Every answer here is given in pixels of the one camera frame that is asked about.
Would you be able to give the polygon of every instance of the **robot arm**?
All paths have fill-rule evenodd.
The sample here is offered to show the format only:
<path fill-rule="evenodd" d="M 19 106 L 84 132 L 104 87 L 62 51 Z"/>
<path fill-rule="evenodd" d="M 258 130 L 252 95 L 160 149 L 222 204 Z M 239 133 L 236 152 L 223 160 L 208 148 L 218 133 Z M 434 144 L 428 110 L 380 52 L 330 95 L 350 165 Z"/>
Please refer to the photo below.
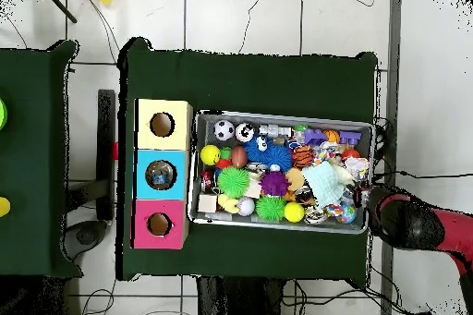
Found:
<path fill-rule="evenodd" d="M 434 207 L 399 188 L 372 188 L 367 209 L 372 233 L 394 248 L 449 254 L 473 315 L 473 216 Z"/>

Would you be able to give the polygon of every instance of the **yellow cube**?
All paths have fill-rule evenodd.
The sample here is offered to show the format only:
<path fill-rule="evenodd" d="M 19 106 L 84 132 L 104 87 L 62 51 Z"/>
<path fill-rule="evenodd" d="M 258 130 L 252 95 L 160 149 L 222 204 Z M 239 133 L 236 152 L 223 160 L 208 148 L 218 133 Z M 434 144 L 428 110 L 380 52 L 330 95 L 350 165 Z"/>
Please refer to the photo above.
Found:
<path fill-rule="evenodd" d="M 186 151 L 189 148 L 192 107 L 185 101 L 138 99 L 135 130 L 141 150 Z"/>

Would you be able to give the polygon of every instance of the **stacked cubes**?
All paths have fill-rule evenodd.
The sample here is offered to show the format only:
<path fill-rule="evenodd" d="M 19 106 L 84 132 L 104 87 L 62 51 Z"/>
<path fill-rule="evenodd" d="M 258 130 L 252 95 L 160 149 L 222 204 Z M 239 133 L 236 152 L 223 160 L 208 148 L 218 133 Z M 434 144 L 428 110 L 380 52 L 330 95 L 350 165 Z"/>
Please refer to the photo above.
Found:
<path fill-rule="evenodd" d="M 192 107 L 135 101 L 131 247 L 181 249 L 188 235 L 188 147 Z"/>

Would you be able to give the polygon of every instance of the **light blue cloth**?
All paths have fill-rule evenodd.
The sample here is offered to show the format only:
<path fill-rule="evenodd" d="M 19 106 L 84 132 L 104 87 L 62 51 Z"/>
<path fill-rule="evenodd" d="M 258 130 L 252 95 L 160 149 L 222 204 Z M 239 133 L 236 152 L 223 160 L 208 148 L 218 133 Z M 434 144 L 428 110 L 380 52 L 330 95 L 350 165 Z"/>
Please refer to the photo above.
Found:
<path fill-rule="evenodd" d="M 340 203 L 345 185 L 338 182 L 338 175 L 330 163 L 325 161 L 303 168 L 302 175 L 314 193 L 319 208 Z"/>

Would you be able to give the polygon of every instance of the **dark green tablecloth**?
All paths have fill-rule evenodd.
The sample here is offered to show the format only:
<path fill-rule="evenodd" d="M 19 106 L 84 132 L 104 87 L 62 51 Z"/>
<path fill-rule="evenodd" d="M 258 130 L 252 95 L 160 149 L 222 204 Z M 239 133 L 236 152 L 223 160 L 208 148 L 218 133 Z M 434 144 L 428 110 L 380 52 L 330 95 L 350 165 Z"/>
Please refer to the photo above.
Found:
<path fill-rule="evenodd" d="M 124 193 L 118 193 L 119 202 L 125 201 L 118 210 L 119 276 L 123 271 L 125 278 L 147 273 L 351 279 L 364 285 L 366 232 L 355 236 L 191 224 L 182 250 L 130 248 L 132 101 L 184 100 L 194 110 L 372 122 L 375 55 L 278 57 L 150 48 L 145 40 L 132 39 L 119 59 L 119 142 L 125 151 L 118 172 L 119 180 L 125 180 Z"/>
<path fill-rule="evenodd" d="M 0 197 L 11 203 L 0 218 L 0 274 L 80 275 L 61 251 L 65 73 L 76 44 L 49 50 L 0 49 L 0 98 L 8 110 L 0 130 Z"/>

